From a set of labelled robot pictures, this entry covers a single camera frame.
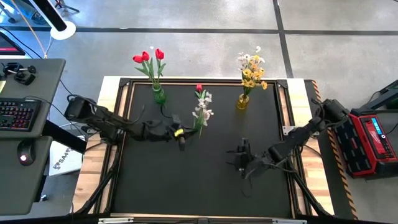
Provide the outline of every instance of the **flower bouquet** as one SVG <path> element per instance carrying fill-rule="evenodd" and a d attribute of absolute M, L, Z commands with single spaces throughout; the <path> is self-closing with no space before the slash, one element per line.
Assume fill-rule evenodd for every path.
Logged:
<path fill-rule="evenodd" d="M 260 50 L 261 48 L 257 46 L 256 53 L 260 52 Z M 250 56 L 242 52 L 239 53 L 238 61 L 241 64 L 239 71 L 242 73 L 243 93 L 239 96 L 236 107 L 244 110 L 248 106 L 250 92 L 260 84 L 261 77 L 265 73 L 264 69 L 260 67 L 260 64 L 265 63 L 265 60 L 258 55 Z M 265 90 L 267 83 L 262 81 L 261 86 Z"/>
<path fill-rule="evenodd" d="M 149 80 L 152 82 L 152 90 L 154 91 L 155 102 L 162 105 L 166 101 L 166 94 L 164 93 L 162 85 L 159 82 L 159 78 L 160 76 L 163 76 L 162 71 L 166 64 L 162 64 L 164 53 L 160 49 L 155 50 L 155 56 L 157 64 L 157 77 L 154 75 L 153 58 L 149 56 L 148 52 L 144 51 L 142 55 L 135 55 L 132 59 L 133 61 L 142 65 L 142 68 L 136 67 L 136 69 L 149 77 Z"/>
<path fill-rule="evenodd" d="M 202 127 L 207 126 L 207 121 L 210 119 L 210 116 L 214 115 L 211 110 L 207 109 L 209 103 L 212 102 L 212 95 L 209 93 L 209 91 L 203 90 L 201 84 L 197 85 L 195 94 L 198 97 L 199 103 L 198 107 L 195 107 L 195 111 L 192 112 L 192 115 L 195 117 L 193 121 L 193 128 L 197 131 L 200 131 L 200 136 Z"/>

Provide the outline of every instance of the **concrete floor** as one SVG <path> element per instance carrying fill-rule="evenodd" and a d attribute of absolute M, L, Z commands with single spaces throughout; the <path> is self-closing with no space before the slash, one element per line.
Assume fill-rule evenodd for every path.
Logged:
<path fill-rule="evenodd" d="M 160 47 L 166 53 L 165 76 L 238 77 L 237 53 L 250 52 L 260 45 L 268 77 L 290 77 L 285 66 L 291 67 L 293 77 L 316 80 L 322 98 L 336 98 L 347 108 L 361 106 L 374 91 L 398 78 L 398 32 L 390 35 L 384 35 L 385 32 L 285 35 L 286 43 L 281 44 L 277 34 L 281 27 L 277 25 L 272 0 L 66 2 L 81 11 L 63 13 L 66 20 L 78 27 L 170 29 L 167 33 L 149 29 L 142 32 L 92 29 L 90 31 L 94 32 L 78 32 L 67 40 L 54 41 L 49 57 L 67 60 L 62 77 L 66 86 L 73 93 L 93 99 L 97 99 L 105 75 L 140 75 L 131 57 L 150 50 L 150 46 Z M 280 0 L 279 6 L 285 30 L 398 30 L 398 2 L 393 0 Z M 19 22 L 9 24 L 3 14 L 0 16 L 2 26 L 25 26 L 18 16 L 16 19 Z M 179 28 L 198 30 L 191 30 L 191 33 L 173 30 Z M 275 34 L 225 33 L 233 32 L 231 30 L 209 34 L 203 29 L 268 29 Z M 40 53 L 30 32 L 12 32 Z M 47 46 L 49 32 L 37 34 Z M 289 57 L 281 51 L 284 46 Z M 65 89 L 59 86 L 54 104 L 61 111 L 67 105 L 66 95 Z M 55 110 L 50 119 L 57 124 L 66 123 Z M 68 180 L 76 176 L 57 178 Z M 360 219 L 398 223 L 398 178 L 369 182 L 348 179 Z M 72 194 L 75 181 L 66 183 L 69 184 L 63 185 L 65 189 L 59 191 L 57 181 L 49 179 L 46 193 Z M 53 204 L 65 206 L 48 206 Z M 69 212 L 69 207 L 69 200 L 56 196 L 35 205 L 29 216 L 62 215 Z"/>

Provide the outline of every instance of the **yellow vase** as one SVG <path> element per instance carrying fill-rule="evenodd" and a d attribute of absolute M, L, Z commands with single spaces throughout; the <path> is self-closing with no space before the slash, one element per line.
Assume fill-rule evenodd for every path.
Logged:
<path fill-rule="evenodd" d="M 240 110 L 244 110 L 248 107 L 249 96 L 244 97 L 243 94 L 239 96 L 238 101 L 236 102 L 236 107 Z"/>

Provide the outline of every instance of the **keyboard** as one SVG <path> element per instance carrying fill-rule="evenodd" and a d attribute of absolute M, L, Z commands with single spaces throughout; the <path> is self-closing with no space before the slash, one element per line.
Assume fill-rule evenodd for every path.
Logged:
<path fill-rule="evenodd" d="M 0 131 L 30 131 L 41 101 L 0 98 Z"/>

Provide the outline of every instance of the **yellow tag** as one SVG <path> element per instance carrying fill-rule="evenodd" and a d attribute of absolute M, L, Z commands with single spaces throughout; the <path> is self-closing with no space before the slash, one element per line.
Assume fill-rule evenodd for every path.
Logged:
<path fill-rule="evenodd" d="M 179 136 L 180 134 L 183 134 L 183 133 L 184 133 L 184 130 L 182 128 L 180 128 L 180 129 L 178 129 L 178 130 L 176 130 L 174 132 L 174 137 L 177 137 L 177 136 Z"/>

